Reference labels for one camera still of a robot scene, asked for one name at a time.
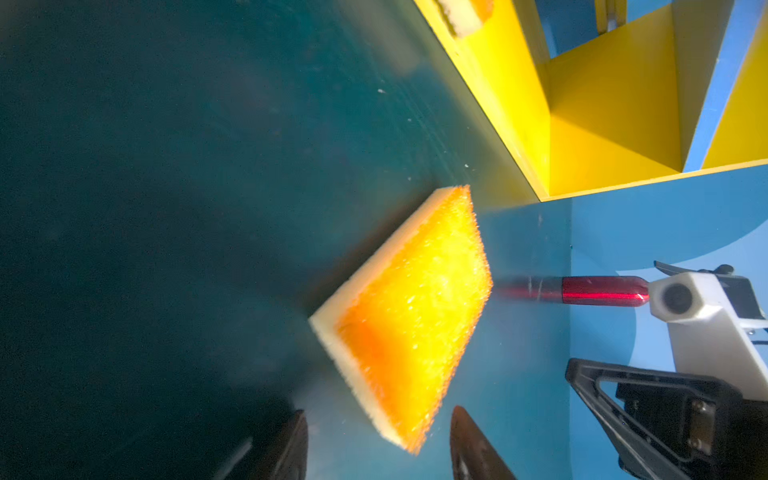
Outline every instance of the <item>screw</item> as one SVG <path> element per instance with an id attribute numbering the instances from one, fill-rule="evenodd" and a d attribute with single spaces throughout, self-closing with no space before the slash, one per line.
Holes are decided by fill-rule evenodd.
<path id="1" fill-rule="evenodd" d="M 704 410 L 707 409 L 707 404 L 705 404 L 699 399 L 695 399 L 690 403 L 690 407 L 694 409 L 695 412 L 703 413 Z"/>

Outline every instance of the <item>teal surface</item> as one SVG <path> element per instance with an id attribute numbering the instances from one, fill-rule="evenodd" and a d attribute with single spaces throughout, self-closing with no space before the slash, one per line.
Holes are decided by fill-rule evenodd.
<path id="1" fill-rule="evenodd" d="M 568 478 L 568 311 L 492 297 L 422 454 L 383 441 L 306 319 L 436 187 L 494 275 L 568 270 L 410 1 L 6 2 L 0 477 L 210 478 L 308 412 L 310 478 L 449 478 L 461 403 Z"/>

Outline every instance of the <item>yellow sponge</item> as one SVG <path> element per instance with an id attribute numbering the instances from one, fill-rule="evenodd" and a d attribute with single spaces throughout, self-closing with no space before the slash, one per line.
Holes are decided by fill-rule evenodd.
<path id="1" fill-rule="evenodd" d="M 418 454 L 491 286 L 469 187 L 441 188 L 312 315 L 384 438 Z"/>

